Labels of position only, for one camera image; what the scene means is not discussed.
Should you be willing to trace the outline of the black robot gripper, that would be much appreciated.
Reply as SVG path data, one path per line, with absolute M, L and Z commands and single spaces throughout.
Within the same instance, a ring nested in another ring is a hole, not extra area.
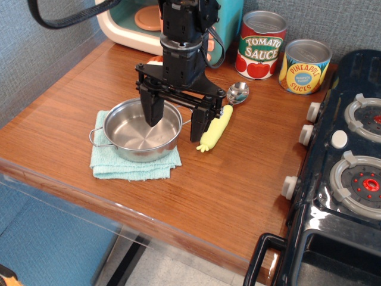
M 205 75 L 207 45 L 164 46 L 163 65 L 139 63 L 136 82 L 145 121 L 154 127 L 162 118 L 164 100 L 192 109 L 190 141 L 198 142 L 213 118 L 219 118 L 226 93 Z

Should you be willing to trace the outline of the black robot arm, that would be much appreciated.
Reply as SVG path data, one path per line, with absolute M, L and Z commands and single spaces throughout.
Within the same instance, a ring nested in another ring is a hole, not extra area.
M 159 1 L 163 64 L 138 64 L 137 89 L 147 124 L 163 117 L 164 102 L 192 109 L 190 140 L 199 141 L 212 119 L 220 117 L 226 92 L 205 75 L 209 36 L 221 8 L 217 1 Z

